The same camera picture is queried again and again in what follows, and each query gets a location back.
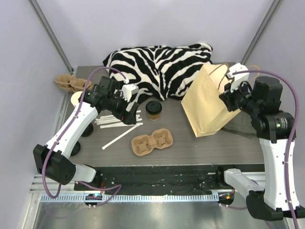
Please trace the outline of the black plastic cup lid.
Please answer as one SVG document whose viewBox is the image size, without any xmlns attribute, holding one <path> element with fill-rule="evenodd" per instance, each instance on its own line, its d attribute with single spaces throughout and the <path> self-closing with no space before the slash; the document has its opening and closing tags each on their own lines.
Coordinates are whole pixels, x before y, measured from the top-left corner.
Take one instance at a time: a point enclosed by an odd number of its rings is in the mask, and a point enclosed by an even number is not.
<svg viewBox="0 0 305 229">
<path fill-rule="evenodd" d="M 147 111 L 148 114 L 150 115 L 157 115 L 162 111 L 162 104 L 158 101 L 149 101 L 146 106 L 145 109 Z"/>
</svg>

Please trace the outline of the brown paper takeout bag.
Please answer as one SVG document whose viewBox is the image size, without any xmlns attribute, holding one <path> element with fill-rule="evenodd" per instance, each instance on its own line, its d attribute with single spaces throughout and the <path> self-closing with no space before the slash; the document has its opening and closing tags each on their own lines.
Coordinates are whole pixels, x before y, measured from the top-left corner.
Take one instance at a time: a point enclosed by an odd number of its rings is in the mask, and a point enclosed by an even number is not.
<svg viewBox="0 0 305 229">
<path fill-rule="evenodd" d="M 230 83 L 226 64 L 204 64 L 181 101 L 196 137 L 214 135 L 241 110 L 229 112 L 219 95 Z"/>
</svg>

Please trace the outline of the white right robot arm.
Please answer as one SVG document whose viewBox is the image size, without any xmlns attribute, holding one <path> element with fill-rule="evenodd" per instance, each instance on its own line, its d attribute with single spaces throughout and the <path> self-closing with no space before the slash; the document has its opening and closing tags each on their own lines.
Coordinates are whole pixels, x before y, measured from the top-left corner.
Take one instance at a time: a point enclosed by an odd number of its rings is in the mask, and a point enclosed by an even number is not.
<svg viewBox="0 0 305 229">
<path fill-rule="evenodd" d="M 266 221 L 304 218 L 293 177 L 285 178 L 285 165 L 292 161 L 294 143 L 287 146 L 294 118 L 280 110 L 283 86 L 276 78 L 261 76 L 253 86 L 247 81 L 228 83 L 220 99 L 228 111 L 237 109 L 250 115 L 264 157 L 265 186 L 256 184 L 239 169 L 227 169 L 215 176 L 220 188 L 234 187 L 245 198 L 246 207 L 255 219 Z"/>
</svg>

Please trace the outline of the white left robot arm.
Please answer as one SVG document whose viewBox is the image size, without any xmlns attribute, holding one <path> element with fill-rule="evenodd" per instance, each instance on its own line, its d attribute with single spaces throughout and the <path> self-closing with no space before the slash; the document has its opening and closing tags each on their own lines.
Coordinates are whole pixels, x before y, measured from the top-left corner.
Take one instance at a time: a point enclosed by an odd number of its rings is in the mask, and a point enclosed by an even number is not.
<svg viewBox="0 0 305 229">
<path fill-rule="evenodd" d="M 97 169 L 73 164 L 69 158 L 86 129 L 101 111 L 107 110 L 126 125 L 136 124 L 137 103 L 129 106 L 133 95 L 139 91 L 134 84 L 123 84 L 103 77 L 94 90 L 87 89 L 79 98 L 70 117 L 45 145 L 33 150 L 37 171 L 62 185 L 82 181 L 90 190 L 97 190 L 102 183 Z"/>
</svg>

